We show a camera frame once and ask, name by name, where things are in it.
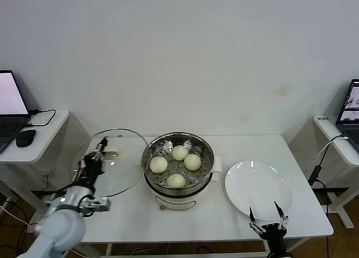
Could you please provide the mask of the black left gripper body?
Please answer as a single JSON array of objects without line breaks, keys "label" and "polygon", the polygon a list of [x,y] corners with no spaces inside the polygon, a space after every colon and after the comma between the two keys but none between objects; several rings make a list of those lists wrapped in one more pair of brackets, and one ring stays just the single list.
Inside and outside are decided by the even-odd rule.
[{"label": "black left gripper body", "polygon": [[89,159],[89,154],[83,156],[77,164],[77,174],[74,182],[78,185],[94,185],[99,175],[103,174],[104,156],[100,160]]}]

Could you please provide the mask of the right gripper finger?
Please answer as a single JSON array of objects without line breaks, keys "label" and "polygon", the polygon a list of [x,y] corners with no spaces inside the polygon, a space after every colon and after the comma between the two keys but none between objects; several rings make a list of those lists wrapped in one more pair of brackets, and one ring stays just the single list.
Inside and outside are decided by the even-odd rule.
[{"label": "right gripper finger", "polygon": [[251,207],[249,207],[249,213],[250,213],[249,214],[249,217],[250,217],[249,226],[250,226],[250,228],[257,234],[264,234],[266,232],[266,230],[257,225]]},{"label": "right gripper finger", "polygon": [[286,215],[284,213],[284,211],[282,210],[282,208],[277,204],[277,202],[275,201],[275,207],[277,209],[277,212],[280,216],[280,222],[279,222],[279,225],[278,225],[278,229],[287,229],[287,223],[289,221],[289,217],[288,215]]}]

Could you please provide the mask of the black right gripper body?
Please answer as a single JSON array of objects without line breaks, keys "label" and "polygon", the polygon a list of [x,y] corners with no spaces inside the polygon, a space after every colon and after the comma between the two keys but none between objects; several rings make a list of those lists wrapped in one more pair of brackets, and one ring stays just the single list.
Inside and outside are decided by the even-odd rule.
[{"label": "black right gripper body", "polygon": [[268,258],[292,257],[283,239],[287,234],[286,227],[283,228],[279,223],[272,223],[263,225],[261,230],[260,237],[267,241],[269,246]]}]

